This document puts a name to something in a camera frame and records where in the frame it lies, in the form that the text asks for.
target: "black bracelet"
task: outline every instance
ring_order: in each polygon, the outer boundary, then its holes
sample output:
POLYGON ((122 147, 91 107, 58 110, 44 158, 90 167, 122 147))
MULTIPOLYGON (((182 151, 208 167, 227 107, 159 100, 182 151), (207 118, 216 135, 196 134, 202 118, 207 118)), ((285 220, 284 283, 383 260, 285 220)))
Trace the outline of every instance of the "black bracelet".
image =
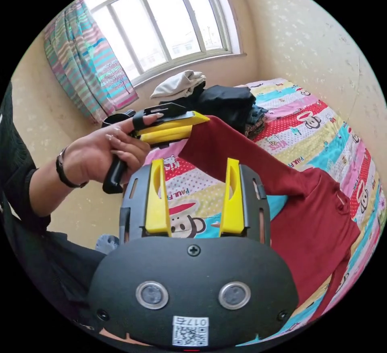
POLYGON ((82 183, 82 184, 73 184, 71 181, 69 181, 69 179, 66 177, 65 175, 65 171, 63 169, 63 160, 65 158, 65 151, 66 151, 67 147, 65 147, 57 156, 56 158, 56 162, 55 162, 55 165, 56 165, 56 172, 58 173, 58 176, 59 176, 59 179, 65 184, 67 185, 69 188, 83 188, 86 184, 88 184, 88 181, 86 181, 85 183, 82 183))

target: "window frame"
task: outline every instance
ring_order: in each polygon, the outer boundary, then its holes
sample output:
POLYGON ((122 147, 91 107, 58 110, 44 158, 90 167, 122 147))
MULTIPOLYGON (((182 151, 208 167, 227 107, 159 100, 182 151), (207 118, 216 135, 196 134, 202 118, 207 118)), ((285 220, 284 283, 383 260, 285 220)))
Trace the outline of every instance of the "window frame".
POLYGON ((110 13, 110 15, 111 15, 116 27, 117 27, 117 30, 120 33, 120 36, 122 37, 122 40, 125 43, 125 46, 128 50, 128 53, 131 56, 131 59, 132 59, 134 65, 139 73, 138 77, 133 78, 133 79, 129 78, 133 86, 139 85, 139 84, 145 82, 146 80, 153 78, 154 76, 160 75, 160 74, 162 74, 166 71, 169 71, 169 70, 171 70, 177 66, 180 66, 180 65, 189 64, 192 62, 200 61, 200 60, 215 57, 215 56, 224 56, 224 55, 232 54, 230 35, 228 33, 228 30, 227 30, 226 20, 225 20, 225 17, 224 17, 223 11, 222 11, 222 6, 221 6, 219 0, 208 0, 208 1, 211 5, 212 12, 214 13, 215 21, 218 25, 219 35, 220 35, 221 42, 222 42, 222 45, 224 46, 224 48, 217 48, 217 49, 206 51, 203 37, 202 37, 202 33, 200 31, 200 27, 199 27, 199 24, 196 20, 194 10, 191 6, 191 3, 189 2, 189 0, 183 0, 183 3, 187 9, 189 18, 192 22, 193 29, 194 29, 195 35, 196 35, 198 43, 199 43, 200 52, 188 54, 188 55, 181 56, 181 57, 178 57, 175 59, 171 58, 171 55, 170 55, 168 48, 165 44, 164 38, 161 34, 161 31, 156 23, 155 17, 152 13, 152 10, 149 6, 148 1, 147 0, 140 0, 140 2, 142 3, 142 5, 145 9, 145 12, 147 13, 147 16, 148 16, 150 22, 152 23, 153 29, 154 29, 157 37, 159 38, 162 52, 164 53, 164 55, 167 59, 167 62, 162 63, 156 67, 153 67, 150 70, 144 71, 143 68, 141 67, 141 64, 140 64, 140 61, 139 61, 137 55, 135 54, 135 52, 133 50, 131 42, 130 42, 128 36, 126 35, 126 33, 125 33, 121 23, 120 23, 120 20, 117 16, 113 6, 112 6, 112 4, 116 1, 119 1, 119 0, 106 0, 103 3, 90 9, 90 12, 93 14, 96 11, 98 11, 102 8, 105 8, 105 7, 109 11, 109 13, 110 13))

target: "window sill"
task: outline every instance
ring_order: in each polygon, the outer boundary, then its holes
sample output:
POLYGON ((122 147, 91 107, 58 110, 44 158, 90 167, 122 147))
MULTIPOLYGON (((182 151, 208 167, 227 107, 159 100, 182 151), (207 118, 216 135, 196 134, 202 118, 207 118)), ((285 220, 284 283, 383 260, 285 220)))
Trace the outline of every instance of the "window sill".
POLYGON ((190 69, 190 67, 193 64, 203 63, 203 62, 212 61, 212 60, 229 59, 229 58, 233 58, 233 57, 243 57, 243 56, 247 56, 247 54, 246 53, 240 53, 240 54, 228 53, 228 54, 223 54, 223 55, 207 56, 205 58, 192 60, 190 62, 184 62, 184 63, 181 63, 181 64, 175 66, 175 67, 169 68, 163 72, 157 73, 149 78, 141 80, 140 82, 134 82, 134 83, 132 82, 132 85, 133 85, 134 89, 137 90, 140 87, 146 85, 147 83, 149 83, 149 82, 151 82, 151 81, 157 79, 158 77, 165 75, 167 73, 170 73, 171 76, 173 76, 173 75, 176 75, 178 72, 190 69))

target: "curtain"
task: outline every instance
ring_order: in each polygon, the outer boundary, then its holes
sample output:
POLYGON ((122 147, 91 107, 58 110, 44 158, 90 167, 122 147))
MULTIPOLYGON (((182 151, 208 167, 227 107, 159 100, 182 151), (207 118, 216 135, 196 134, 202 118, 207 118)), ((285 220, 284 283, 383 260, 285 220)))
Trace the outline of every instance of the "curtain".
POLYGON ((57 80, 90 122, 100 124, 138 99, 84 0, 47 25, 44 49, 57 80))

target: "woman's hand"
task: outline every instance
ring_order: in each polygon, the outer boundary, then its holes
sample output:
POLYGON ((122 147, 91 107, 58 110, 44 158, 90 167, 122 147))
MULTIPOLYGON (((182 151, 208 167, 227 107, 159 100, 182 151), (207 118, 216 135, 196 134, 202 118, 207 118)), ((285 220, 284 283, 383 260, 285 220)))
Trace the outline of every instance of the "woman's hand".
MULTIPOLYGON (((162 114, 145 116, 144 124, 150 125, 161 116, 162 114)), ((113 155, 116 155, 128 166, 121 180, 122 184, 126 184, 130 176, 143 166, 150 152, 150 146, 146 142, 128 135, 133 130, 133 120, 129 118, 74 141, 64 154, 63 168, 66 177, 74 184, 90 180, 103 183, 113 155)))

